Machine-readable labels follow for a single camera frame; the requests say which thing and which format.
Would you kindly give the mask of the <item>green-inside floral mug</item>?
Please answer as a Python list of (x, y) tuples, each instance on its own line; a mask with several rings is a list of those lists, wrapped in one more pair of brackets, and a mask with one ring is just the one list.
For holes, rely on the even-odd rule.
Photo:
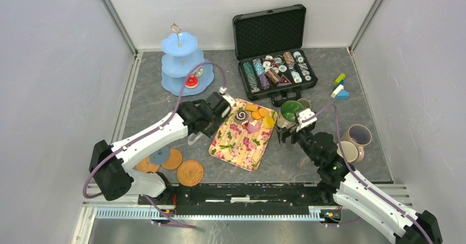
[(304, 106), (298, 101), (286, 101), (278, 112), (276, 126), (279, 128), (293, 127), (296, 114), (304, 110)]

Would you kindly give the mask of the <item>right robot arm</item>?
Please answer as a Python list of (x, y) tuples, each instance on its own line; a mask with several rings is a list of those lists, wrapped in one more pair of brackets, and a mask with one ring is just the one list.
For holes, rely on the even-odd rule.
[(317, 116), (305, 108), (278, 114), (279, 140), (288, 137), (318, 168), (321, 181), (317, 196), (321, 203), (343, 206), (376, 228), (391, 243), (442, 243), (437, 218), (425, 210), (410, 208), (373, 185), (347, 159), (337, 153), (332, 134), (313, 134)]

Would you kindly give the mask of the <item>silver serving tongs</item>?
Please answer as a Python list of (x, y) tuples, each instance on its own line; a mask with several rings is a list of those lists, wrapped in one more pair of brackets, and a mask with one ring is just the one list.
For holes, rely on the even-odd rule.
[(187, 140), (188, 145), (193, 145), (193, 144), (195, 144), (196, 141), (198, 141), (202, 136), (203, 136), (203, 133), (202, 133), (202, 132), (199, 132), (199, 133), (197, 133), (197, 134), (194, 134), (194, 133), (190, 134), (190, 135), (188, 136), (188, 140)]

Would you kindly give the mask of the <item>pink cupcake with topping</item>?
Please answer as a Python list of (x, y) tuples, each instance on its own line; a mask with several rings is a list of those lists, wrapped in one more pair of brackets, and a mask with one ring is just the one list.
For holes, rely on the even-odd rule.
[(261, 123), (257, 120), (255, 121), (249, 121), (246, 125), (246, 130), (249, 133), (255, 133), (258, 132), (261, 128)]

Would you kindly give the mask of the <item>red glazed donut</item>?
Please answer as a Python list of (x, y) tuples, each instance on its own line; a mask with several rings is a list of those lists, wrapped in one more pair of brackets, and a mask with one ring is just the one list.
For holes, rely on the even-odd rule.
[(199, 84), (199, 79), (196, 75), (189, 75), (186, 79), (186, 82), (185, 82), (185, 87), (186, 88), (195, 88), (197, 87)]

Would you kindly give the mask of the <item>chocolate swirl cake roll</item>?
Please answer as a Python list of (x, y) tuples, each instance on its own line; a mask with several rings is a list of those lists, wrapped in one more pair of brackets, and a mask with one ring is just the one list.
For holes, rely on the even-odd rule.
[(248, 114), (244, 110), (239, 110), (234, 116), (234, 121), (240, 125), (242, 125), (247, 120)]

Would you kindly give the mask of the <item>chocolate sprinkled donut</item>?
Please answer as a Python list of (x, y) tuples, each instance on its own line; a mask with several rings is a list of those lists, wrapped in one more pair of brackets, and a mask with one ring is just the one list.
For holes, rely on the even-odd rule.
[(203, 74), (203, 68), (199, 68), (193, 74), (195, 77), (200, 77)]

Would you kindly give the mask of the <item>floral rectangular tray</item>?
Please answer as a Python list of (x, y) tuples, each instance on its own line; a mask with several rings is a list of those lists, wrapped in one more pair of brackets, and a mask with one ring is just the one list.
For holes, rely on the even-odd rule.
[[(255, 171), (262, 161), (263, 154), (272, 136), (273, 129), (263, 127), (263, 118), (258, 120), (261, 128), (258, 132), (249, 133), (246, 125), (249, 121), (255, 121), (251, 112), (244, 109), (245, 105), (252, 103), (243, 99), (235, 99), (235, 105), (231, 110), (227, 120), (220, 126), (214, 135), (213, 141), (209, 147), (211, 156), (233, 164), (244, 170)], [(273, 109), (258, 105), (259, 108), (266, 108), (269, 116), (276, 120), (278, 113)], [(234, 121), (234, 116), (239, 110), (244, 110), (248, 114), (248, 120), (242, 125)]]

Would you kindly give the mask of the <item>woven rattan coaster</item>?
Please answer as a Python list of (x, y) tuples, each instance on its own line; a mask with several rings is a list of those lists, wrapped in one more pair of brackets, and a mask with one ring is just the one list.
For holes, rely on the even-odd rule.
[(197, 160), (186, 160), (177, 169), (177, 179), (183, 186), (198, 185), (204, 175), (203, 165)]

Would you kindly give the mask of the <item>blue three-tier cake stand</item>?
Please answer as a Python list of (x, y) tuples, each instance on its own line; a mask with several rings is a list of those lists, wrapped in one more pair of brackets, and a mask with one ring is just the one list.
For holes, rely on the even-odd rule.
[(162, 41), (162, 81), (163, 88), (178, 96), (183, 90), (183, 96), (197, 95), (203, 92), (214, 80), (213, 66), (206, 64), (203, 74), (198, 77), (199, 84), (195, 88), (186, 88), (185, 82), (189, 75), (196, 70), (194, 68), (207, 60), (204, 53), (198, 47), (198, 39), (189, 32), (182, 31), (181, 27), (173, 23), (170, 28), (173, 33)]

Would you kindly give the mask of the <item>blue smiley coaster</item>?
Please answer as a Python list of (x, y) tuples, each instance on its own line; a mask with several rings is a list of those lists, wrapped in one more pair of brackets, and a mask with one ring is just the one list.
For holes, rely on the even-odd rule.
[(161, 149), (150, 154), (149, 161), (154, 165), (161, 165), (168, 160), (169, 156), (170, 148), (168, 146), (164, 146)]

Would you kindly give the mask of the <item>cork coaster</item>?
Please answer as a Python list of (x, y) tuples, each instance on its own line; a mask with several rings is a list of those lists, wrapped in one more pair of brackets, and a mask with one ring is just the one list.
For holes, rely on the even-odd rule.
[(176, 148), (171, 148), (169, 157), (167, 161), (162, 164), (162, 167), (167, 170), (174, 170), (181, 165), (182, 161), (182, 153)]

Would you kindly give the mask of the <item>black poker chip case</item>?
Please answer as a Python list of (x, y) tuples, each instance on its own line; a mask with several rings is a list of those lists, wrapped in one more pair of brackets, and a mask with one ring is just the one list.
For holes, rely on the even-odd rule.
[(270, 98), (279, 107), (317, 84), (302, 49), (306, 13), (295, 4), (233, 17), (238, 70), (249, 100)]

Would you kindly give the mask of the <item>colourful toy block stack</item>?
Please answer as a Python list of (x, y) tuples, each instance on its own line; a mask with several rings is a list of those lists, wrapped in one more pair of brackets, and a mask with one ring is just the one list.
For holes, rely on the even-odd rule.
[(344, 88), (344, 81), (346, 74), (341, 73), (334, 81), (334, 90), (331, 94), (331, 97), (336, 100), (343, 100), (349, 97), (349, 93)]

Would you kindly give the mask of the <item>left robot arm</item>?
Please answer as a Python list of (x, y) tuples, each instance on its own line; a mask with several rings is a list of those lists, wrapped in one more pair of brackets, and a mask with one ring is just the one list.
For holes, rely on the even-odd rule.
[(166, 178), (158, 174), (135, 170), (135, 166), (150, 154), (156, 153), (170, 143), (189, 138), (193, 144), (200, 136), (211, 137), (228, 118), (235, 99), (220, 91), (207, 99), (177, 101), (173, 111), (163, 119), (139, 133), (108, 144), (97, 142), (92, 150), (88, 177), (94, 180), (100, 192), (87, 193), (88, 182), (83, 187), (87, 199), (103, 196), (114, 201), (125, 194), (147, 195), (159, 204), (168, 203), (173, 190)]

